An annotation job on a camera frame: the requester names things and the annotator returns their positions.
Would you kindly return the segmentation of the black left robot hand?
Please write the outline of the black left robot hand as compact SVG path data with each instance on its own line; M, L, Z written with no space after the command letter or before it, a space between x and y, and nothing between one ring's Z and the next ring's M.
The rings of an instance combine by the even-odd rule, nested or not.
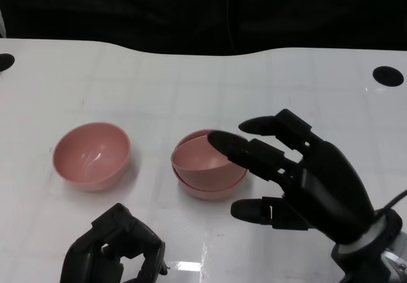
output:
M61 282L119 282L121 258L140 255L144 262L130 282L156 282L168 274L165 242L121 203L113 205L91 223L92 227L68 249Z

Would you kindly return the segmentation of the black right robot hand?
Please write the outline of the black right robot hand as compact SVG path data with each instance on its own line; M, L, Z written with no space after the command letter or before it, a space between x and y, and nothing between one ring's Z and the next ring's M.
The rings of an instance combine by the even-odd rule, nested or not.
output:
M210 145L229 161L255 176L277 183L284 200L305 222L337 244L356 241L375 215L367 191L343 153L311 131L311 126L288 109L241 123L249 134L274 136L302 155L299 162L258 139L229 132L209 133Z

